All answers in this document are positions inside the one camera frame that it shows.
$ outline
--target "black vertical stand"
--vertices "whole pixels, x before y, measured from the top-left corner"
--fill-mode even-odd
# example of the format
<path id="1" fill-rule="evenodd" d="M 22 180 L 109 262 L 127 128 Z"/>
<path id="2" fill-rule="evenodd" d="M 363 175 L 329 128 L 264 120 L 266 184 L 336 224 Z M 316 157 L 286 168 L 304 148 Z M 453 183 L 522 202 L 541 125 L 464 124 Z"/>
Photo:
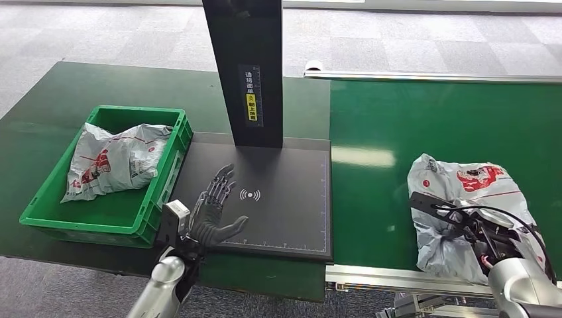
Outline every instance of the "black vertical stand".
<path id="1" fill-rule="evenodd" d="M 329 140 L 283 138 L 281 0 L 203 0 L 232 129 L 197 132 L 171 200 L 193 207 L 209 178 L 234 164 L 221 226 L 244 231 L 217 249 L 333 260 Z"/>
<path id="2" fill-rule="evenodd" d="M 203 0 L 236 146 L 282 148 L 281 0 Z"/>

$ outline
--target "green table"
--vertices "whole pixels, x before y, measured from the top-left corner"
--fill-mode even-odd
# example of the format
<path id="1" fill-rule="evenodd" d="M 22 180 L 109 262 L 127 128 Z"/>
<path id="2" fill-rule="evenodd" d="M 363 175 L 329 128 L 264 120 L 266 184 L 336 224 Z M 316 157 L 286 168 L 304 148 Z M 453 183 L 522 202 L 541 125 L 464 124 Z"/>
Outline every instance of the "green table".
<path id="1" fill-rule="evenodd" d="M 560 101 L 562 87 L 552 83 L 286 78 L 285 135 L 333 142 L 338 265 L 214 254 L 203 267 L 201 282 L 316 301 L 323 300 L 326 280 L 391 290 L 412 287 L 410 282 L 381 282 L 393 273 L 424 282 L 422 289 L 430 280 L 435 283 L 413 271 L 417 248 L 406 175 L 422 152 L 438 160 L 504 166 L 525 193 L 546 245 L 555 246 L 562 226 L 562 195 L 556 192 L 562 176 L 556 166 L 562 145 Z M 217 74 L 56 64 L 0 121 L 0 176 L 9 185 L 0 188 L 0 254 L 122 274 L 150 273 L 157 250 L 58 242 L 18 223 L 91 109 L 100 104 L 181 108 L 193 130 L 229 133 Z M 549 251 L 554 268 L 562 272 L 562 252 Z M 447 291 L 489 294 L 473 287 L 458 282 Z"/>

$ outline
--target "white plastic bag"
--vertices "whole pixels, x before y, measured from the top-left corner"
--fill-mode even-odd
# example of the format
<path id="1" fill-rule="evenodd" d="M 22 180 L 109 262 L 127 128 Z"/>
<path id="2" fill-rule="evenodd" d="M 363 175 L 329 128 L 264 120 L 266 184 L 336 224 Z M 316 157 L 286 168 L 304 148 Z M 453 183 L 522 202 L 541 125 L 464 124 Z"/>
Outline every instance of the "white plastic bag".
<path id="1" fill-rule="evenodd" d="M 84 124 L 60 203 L 147 186 L 158 173 L 156 166 L 171 133 L 172 127 L 142 124 L 113 135 Z"/>
<path id="2" fill-rule="evenodd" d="M 408 174 L 408 191 L 409 195 L 416 191 L 449 202 L 469 199 L 479 205 L 511 212 L 523 222 L 536 225 L 523 193 L 507 171 L 496 164 L 441 162 L 422 154 L 414 161 Z M 544 254 L 536 240 L 527 231 L 520 230 L 522 226 L 519 222 L 510 220 L 523 243 L 532 249 L 537 262 L 544 268 Z M 412 209 L 412 221 L 418 240 L 419 269 L 438 276 L 488 283 L 470 243 L 464 237 L 451 240 L 443 236 L 452 225 L 416 209 Z"/>

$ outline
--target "yellow label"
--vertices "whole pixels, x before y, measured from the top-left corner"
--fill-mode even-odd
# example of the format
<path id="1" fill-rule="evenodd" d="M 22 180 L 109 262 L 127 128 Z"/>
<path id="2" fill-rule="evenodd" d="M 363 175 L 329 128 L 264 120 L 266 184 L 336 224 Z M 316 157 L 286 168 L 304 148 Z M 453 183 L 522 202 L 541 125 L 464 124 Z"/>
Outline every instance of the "yellow label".
<path id="1" fill-rule="evenodd" d="M 248 120 L 258 121 L 255 94 L 246 94 L 246 105 L 248 106 Z"/>

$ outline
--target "wireless charging symbol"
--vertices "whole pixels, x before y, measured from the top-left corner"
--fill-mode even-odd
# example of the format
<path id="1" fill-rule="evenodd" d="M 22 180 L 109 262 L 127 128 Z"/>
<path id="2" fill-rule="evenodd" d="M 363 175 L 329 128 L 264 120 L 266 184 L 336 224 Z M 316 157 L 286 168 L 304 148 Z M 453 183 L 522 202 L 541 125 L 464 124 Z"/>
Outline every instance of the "wireless charging symbol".
<path id="1" fill-rule="evenodd" d="M 242 189 L 240 191 L 240 200 L 244 201 L 245 199 L 252 199 L 254 201 L 260 201 L 262 194 L 260 190 L 256 190 L 254 192 L 248 191 L 246 189 Z"/>

